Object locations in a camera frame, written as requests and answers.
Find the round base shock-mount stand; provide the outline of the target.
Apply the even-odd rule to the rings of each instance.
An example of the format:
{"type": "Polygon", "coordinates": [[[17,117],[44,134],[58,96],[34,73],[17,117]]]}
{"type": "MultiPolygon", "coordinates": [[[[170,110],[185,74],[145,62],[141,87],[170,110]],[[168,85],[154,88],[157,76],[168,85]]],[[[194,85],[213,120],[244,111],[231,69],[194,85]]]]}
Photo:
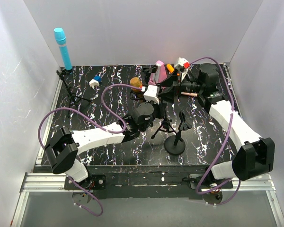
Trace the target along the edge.
{"type": "MultiPolygon", "coordinates": [[[[143,68],[142,69],[142,74],[144,75],[144,84],[142,83],[142,86],[147,87],[148,86],[148,82],[150,80],[150,70],[151,68],[143,68]]],[[[132,90],[130,92],[130,99],[133,101],[145,101],[146,100],[143,98],[143,92],[141,91],[140,93],[136,94],[134,93],[132,90]]]]}

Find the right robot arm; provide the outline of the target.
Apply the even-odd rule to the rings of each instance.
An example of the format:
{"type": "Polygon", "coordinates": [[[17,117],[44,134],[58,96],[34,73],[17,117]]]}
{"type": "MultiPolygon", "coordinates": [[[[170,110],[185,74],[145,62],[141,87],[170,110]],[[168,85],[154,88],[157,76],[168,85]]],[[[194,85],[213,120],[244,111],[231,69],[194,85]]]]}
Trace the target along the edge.
{"type": "Polygon", "coordinates": [[[238,178],[242,181],[269,173],[273,170],[275,143],[271,138],[263,138],[253,131],[234,109],[234,100],[217,88],[222,73],[219,65],[201,64],[195,79],[188,79],[189,62],[179,58],[171,66],[170,75],[159,81],[164,88],[163,95],[177,97],[181,93],[196,93],[197,100],[208,114],[226,130],[225,138],[234,143],[237,154],[232,161],[213,161],[207,168],[204,179],[209,182],[238,178]]]}

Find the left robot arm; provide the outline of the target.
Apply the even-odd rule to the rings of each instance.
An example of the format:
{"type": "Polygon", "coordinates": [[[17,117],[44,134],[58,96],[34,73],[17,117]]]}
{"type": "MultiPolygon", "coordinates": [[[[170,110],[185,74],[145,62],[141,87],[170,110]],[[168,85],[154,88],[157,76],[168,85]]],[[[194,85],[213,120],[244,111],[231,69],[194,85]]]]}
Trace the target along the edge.
{"type": "Polygon", "coordinates": [[[60,128],[45,145],[45,154],[53,174],[70,176],[76,182],[89,177],[84,164],[76,159],[79,154],[109,144],[134,140],[153,126],[153,121],[166,117],[166,103],[142,102],[121,120],[105,126],[82,131],[60,128]]]}

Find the black tripod stand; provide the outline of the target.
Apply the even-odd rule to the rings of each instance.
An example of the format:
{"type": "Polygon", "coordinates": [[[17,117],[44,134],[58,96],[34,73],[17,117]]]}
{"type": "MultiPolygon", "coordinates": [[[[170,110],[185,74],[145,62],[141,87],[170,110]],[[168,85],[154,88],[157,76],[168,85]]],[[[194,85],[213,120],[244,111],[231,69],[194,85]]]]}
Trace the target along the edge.
{"type": "Polygon", "coordinates": [[[65,86],[65,89],[67,91],[67,97],[69,98],[69,108],[77,107],[79,109],[79,104],[81,101],[86,101],[89,104],[92,104],[93,102],[90,99],[85,98],[84,96],[78,96],[76,93],[72,91],[72,87],[69,86],[66,82],[66,79],[69,76],[73,75],[73,69],[67,70],[65,68],[61,68],[61,70],[57,70],[56,74],[58,75],[59,79],[62,81],[62,83],[65,86]]]}
{"type": "Polygon", "coordinates": [[[172,120],[168,118],[164,118],[161,122],[159,128],[155,131],[155,133],[151,136],[151,139],[154,139],[159,131],[164,133],[175,133],[175,129],[171,125],[172,120]]]}

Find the gold microphone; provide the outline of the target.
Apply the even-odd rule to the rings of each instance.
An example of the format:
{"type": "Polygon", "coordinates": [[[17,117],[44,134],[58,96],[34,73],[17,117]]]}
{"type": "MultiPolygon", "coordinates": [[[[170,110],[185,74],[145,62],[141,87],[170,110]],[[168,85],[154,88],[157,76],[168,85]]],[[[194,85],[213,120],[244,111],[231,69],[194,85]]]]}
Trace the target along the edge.
{"type": "Polygon", "coordinates": [[[133,77],[130,80],[130,86],[135,87],[135,88],[132,88],[132,91],[138,94],[141,92],[140,88],[142,88],[142,81],[140,80],[139,77],[133,77]]]}

